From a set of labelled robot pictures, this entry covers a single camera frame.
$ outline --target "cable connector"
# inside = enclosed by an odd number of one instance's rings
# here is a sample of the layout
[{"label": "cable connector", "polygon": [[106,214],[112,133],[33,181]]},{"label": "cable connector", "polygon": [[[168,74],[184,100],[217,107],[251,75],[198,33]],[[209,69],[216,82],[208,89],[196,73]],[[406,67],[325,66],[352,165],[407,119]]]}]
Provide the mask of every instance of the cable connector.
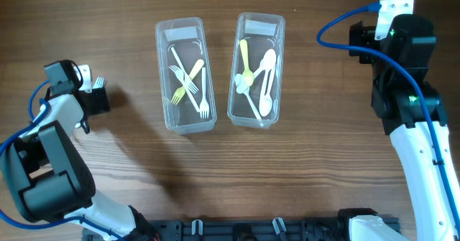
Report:
[{"label": "cable connector", "polygon": [[367,7],[369,8],[369,12],[379,12],[382,8],[382,5],[380,4],[380,1],[377,1],[368,5]]}]

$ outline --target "plastic container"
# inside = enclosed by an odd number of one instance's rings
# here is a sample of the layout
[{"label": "plastic container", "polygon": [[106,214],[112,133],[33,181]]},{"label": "plastic container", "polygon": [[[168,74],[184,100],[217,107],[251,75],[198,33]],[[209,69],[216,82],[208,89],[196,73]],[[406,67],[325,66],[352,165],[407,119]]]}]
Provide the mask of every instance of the plastic container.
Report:
[{"label": "plastic container", "polygon": [[[255,72],[265,53],[273,49],[276,53],[275,76],[272,81],[270,96],[272,109],[267,116],[257,119],[248,98],[236,92],[235,75],[244,71],[244,61],[240,48],[241,40],[247,41],[249,69]],[[238,17],[236,29],[233,67],[231,69],[229,109],[227,114],[237,126],[268,128],[280,117],[282,57],[285,41],[285,19],[279,15],[242,13]],[[259,102],[265,72],[262,71],[249,87],[249,96],[259,111]]]},{"label": "plastic container", "polygon": [[[156,37],[166,127],[178,134],[204,132],[213,129],[217,120],[216,102],[214,101],[203,22],[197,17],[162,21],[157,23]],[[187,74],[190,74],[197,60],[202,59],[204,61],[203,67],[206,69],[205,96],[209,105],[207,118],[201,118],[187,94],[183,95],[177,105],[171,102],[176,89],[182,86],[182,83],[169,68],[171,65],[180,67],[173,54],[173,49]],[[202,101],[202,70],[199,70],[193,82],[199,89],[196,94],[192,94],[199,108]]]}]

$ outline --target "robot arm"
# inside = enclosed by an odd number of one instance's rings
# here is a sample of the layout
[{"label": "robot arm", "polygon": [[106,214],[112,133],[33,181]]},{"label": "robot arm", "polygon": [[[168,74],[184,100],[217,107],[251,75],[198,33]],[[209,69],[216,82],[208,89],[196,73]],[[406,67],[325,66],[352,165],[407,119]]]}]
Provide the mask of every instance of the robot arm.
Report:
[{"label": "robot arm", "polygon": [[[105,240],[117,240],[111,235],[115,233],[126,241],[159,241],[155,229],[134,208],[96,190],[91,172],[70,141],[76,127],[89,132],[89,116],[109,110],[104,84],[91,88],[90,68],[69,60],[47,65],[45,71],[51,83],[45,98],[50,111],[0,157],[0,169],[20,214],[29,222],[84,218],[71,222]],[[44,165],[52,169],[29,176]]]},{"label": "robot arm", "polygon": [[[394,1],[395,3],[385,4],[390,9],[413,4],[413,0]],[[460,188],[449,151],[447,116],[438,92],[423,81],[428,72],[428,61],[435,47],[436,36],[431,22],[411,13],[411,10],[397,16],[379,13],[379,22],[383,20],[390,24],[383,26],[387,33],[385,36],[382,36],[382,30],[379,29],[382,28],[380,24],[377,28],[363,27],[362,22],[354,24],[350,28],[350,45],[379,50],[396,60],[415,79],[433,120],[443,152],[443,164],[436,159],[428,125],[413,87],[385,61],[366,53],[350,51],[349,54],[359,56],[360,63],[372,64],[374,68],[372,108],[382,119],[385,134],[390,136],[402,163],[415,212],[418,239],[453,240],[457,235],[454,218],[438,169],[438,166],[445,167],[450,188],[458,204]],[[375,219],[365,217],[367,216],[350,219],[349,233],[352,240],[369,240],[367,234],[362,238],[366,231],[382,234],[382,228],[373,224]],[[396,240],[386,236],[382,234],[381,240]]]}]

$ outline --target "white clip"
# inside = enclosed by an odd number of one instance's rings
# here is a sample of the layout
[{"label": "white clip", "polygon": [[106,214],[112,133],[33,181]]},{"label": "white clip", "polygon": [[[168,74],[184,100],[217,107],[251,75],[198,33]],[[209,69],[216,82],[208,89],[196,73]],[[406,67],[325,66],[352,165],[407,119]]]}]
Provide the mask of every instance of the white clip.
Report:
[{"label": "white clip", "polygon": [[387,37],[393,19],[400,14],[412,14],[414,0],[380,0],[379,19],[375,30],[375,40]]},{"label": "white clip", "polygon": [[[91,93],[93,91],[93,89],[91,88],[91,81],[93,80],[93,76],[91,75],[91,69],[88,65],[79,65],[78,69],[80,70],[81,75],[83,77],[83,85],[81,85],[80,89],[78,90],[85,91],[86,93]],[[76,72],[78,79],[81,80],[80,73],[78,71]]]}]

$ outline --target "wooden table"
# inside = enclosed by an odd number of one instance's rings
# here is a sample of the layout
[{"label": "wooden table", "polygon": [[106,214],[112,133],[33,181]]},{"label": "wooden table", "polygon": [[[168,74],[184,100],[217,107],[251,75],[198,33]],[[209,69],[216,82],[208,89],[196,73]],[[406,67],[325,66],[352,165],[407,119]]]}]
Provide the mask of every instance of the wooden table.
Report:
[{"label": "wooden table", "polygon": [[[27,102],[43,65],[69,58],[109,81],[112,111],[73,142],[99,190],[148,219],[294,219],[370,207],[399,217],[415,239],[400,161],[370,106],[372,69],[316,43],[340,14],[377,0],[0,0],[0,139],[27,125]],[[427,80],[450,117],[460,168],[458,0],[415,0],[438,36]],[[236,127],[226,115],[236,18],[286,19],[280,120],[268,130]],[[218,120],[213,131],[178,136],[165,127],[155,24],[203,20]],[[352,17],[326,39],[348,42]],[[20,219],[4,181],[0,208]],[[2,240],[79,240],[72,225],[28,232],[0,222]]]}]

